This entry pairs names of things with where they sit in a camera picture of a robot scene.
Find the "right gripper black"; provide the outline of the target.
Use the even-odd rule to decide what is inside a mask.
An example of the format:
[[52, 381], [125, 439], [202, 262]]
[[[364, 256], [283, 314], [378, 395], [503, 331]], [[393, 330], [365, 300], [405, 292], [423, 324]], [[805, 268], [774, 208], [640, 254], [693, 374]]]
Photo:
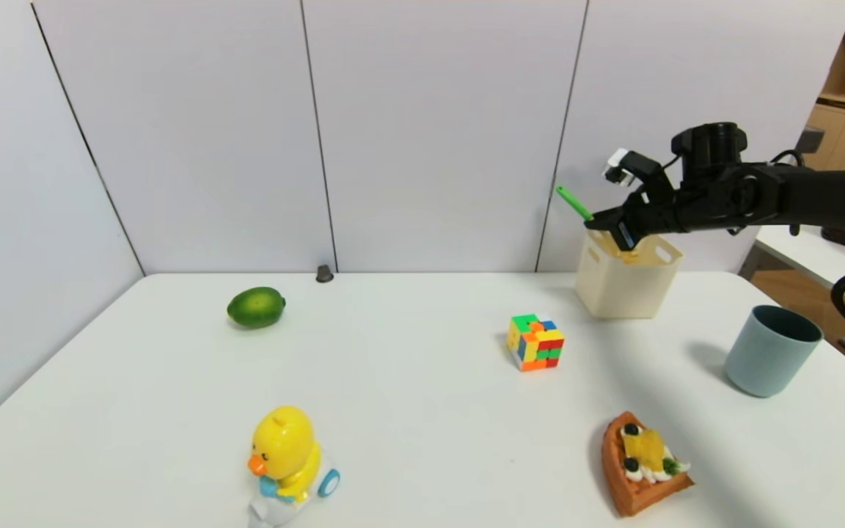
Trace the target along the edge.
[[644, 201], [644, 193], [631, 194], [619, 207], [593, 213], [584, 221], [587, 230], [612, 230], [621, 251], [631, 251], [647, 236], [691, 232], [678, 211], [678, 193]]

